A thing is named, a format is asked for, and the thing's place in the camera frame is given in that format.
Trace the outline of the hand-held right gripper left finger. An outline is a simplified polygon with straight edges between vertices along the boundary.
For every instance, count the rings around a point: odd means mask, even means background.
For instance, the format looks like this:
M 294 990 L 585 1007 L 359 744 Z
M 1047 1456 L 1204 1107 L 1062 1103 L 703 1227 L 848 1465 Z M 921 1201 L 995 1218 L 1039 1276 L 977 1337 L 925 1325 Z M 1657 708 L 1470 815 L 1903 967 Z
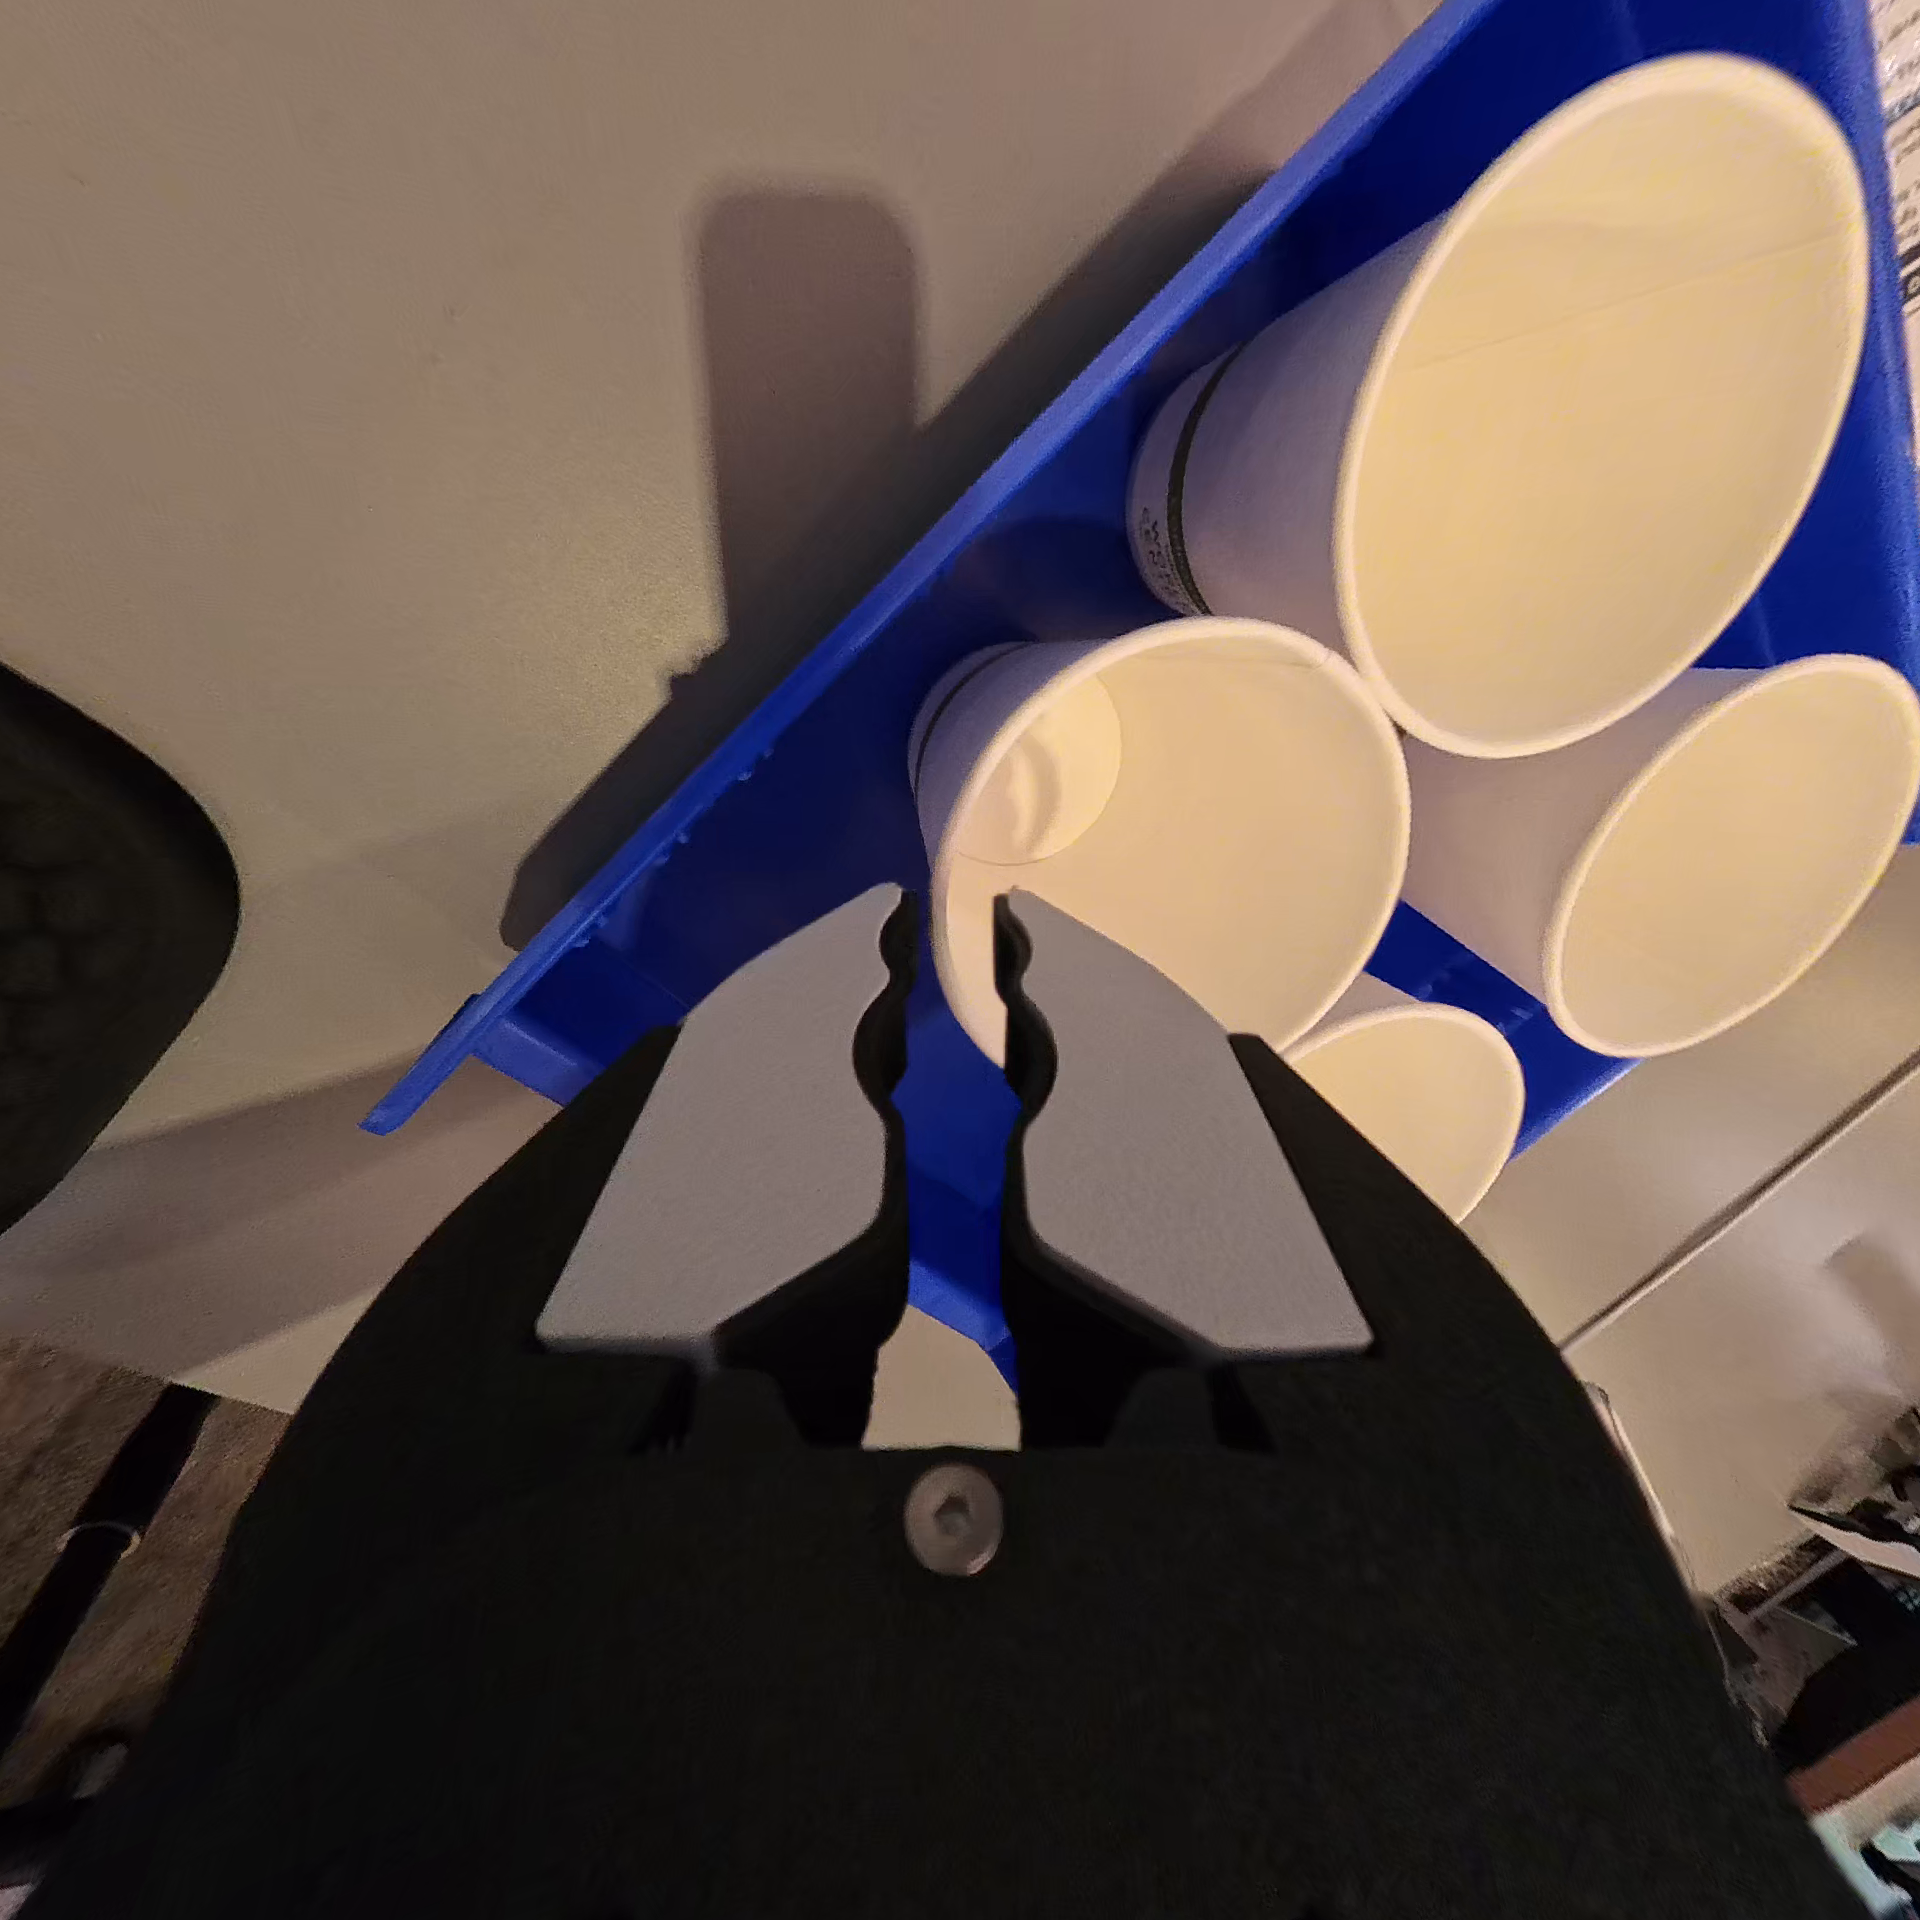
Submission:
M 553 1355 L 761 1377 L 859 1447 L 907 1315 L 907 994 L 921 901 L 876 885 L 727 971 L 674 1031 L 544 1300 Z

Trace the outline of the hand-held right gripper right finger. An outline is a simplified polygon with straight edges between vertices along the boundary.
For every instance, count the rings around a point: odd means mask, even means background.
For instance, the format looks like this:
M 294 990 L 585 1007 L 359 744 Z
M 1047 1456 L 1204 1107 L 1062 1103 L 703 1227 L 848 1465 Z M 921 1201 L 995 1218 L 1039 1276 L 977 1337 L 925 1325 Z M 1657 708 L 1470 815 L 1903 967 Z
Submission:
M 993 905 L 1007 1007 L 1001 1303 L 1018 1446 L 1095 1447 L 1143 1377 L 1367 1355 L 1372 1329 L 1236 1035 L 1062 905 Z

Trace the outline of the white green-banded paper cup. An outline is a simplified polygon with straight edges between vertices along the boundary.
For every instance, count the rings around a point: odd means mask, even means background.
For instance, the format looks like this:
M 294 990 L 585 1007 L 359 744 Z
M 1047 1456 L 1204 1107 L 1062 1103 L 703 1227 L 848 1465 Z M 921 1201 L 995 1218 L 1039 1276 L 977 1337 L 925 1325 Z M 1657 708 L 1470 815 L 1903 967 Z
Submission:
M 1864 339 L 1841 119 L 1772 64 L 1650 58 L 1190 374 L 1128 540 L 1163 603 L 1340 646 L 1431 750 L 1565 750 L 1739 614 Z
M 1755 1016 L 1851 923 L 1914 812 L 1920 708 L 1866 653 L 1695 663 L 1565 750 L 1405 760 L 1405 901 L 1573 1044 L 1650 1060 Z
M 1282 621 L 1190 614 L 982 646 L 925 695 L 907 778 L 933 967 L 993 1064 L 1007 891 L 1066 909 L 1274 1049 L 1358 978 L 1405 891 L 1405 739 L 1340 651 Z
M 1282 1060 L 1454 1218 L 1479 1205 L 1519 1138 L 1526 1071 L 1506 1035 L 1372 971 Z

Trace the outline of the blue plastic bin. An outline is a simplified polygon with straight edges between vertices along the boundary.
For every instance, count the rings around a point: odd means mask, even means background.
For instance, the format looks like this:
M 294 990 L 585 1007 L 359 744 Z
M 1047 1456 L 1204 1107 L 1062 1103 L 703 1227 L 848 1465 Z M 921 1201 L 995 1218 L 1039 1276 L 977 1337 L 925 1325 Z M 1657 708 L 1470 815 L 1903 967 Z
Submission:
M 743 715 L 553 909 L 369 1113 L 399 1131 L 485 1064 L 571 1103 L 683 999 L 872 880 L 921 885 L 907 699 L 993 637 L 1143 617 L 1124 550 L 1124 463 L 1155 400 L 1208 350 L 1414 227 L 1503 132 L 1657 53 L 1746 53 L 1802 82 L 1866 166 L 1869 319 L 1841 443 L 1710 670 L 1869 653 L 1914 676 L 1914 501 L 1900 339 L 1875 5 L 1441 5 L 1266 180 L 1018 443 Z

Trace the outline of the black table leg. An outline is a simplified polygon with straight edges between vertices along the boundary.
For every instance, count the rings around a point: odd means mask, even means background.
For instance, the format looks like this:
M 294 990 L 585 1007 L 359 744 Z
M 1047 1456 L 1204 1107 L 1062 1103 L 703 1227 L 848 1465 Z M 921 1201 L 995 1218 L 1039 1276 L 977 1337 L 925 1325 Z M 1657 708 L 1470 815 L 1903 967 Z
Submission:
M 212 1390 L 185 1380 L 162 1387 L 156 1402 L 137 1423 L 78 1520 L 65 1530 L 52 1566 L 0 1645 L 5 1750 L 35 1714 L 40 1690 L 58 1671 L 111 1568 L 144 1544 L 212 1414 Z

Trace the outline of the paper sheet in plastic sleeve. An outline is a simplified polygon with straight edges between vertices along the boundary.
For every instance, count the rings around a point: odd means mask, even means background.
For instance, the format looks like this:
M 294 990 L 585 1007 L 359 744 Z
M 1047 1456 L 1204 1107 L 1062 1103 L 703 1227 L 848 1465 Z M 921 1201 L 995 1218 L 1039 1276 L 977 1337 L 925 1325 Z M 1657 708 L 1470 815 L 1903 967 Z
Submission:
M 1920 323 L 1920 5 L 1869 0 L 1875 70 L 1883 104 L 1883 157 L 1893 186 L 1893 256 L 1906 332 Z

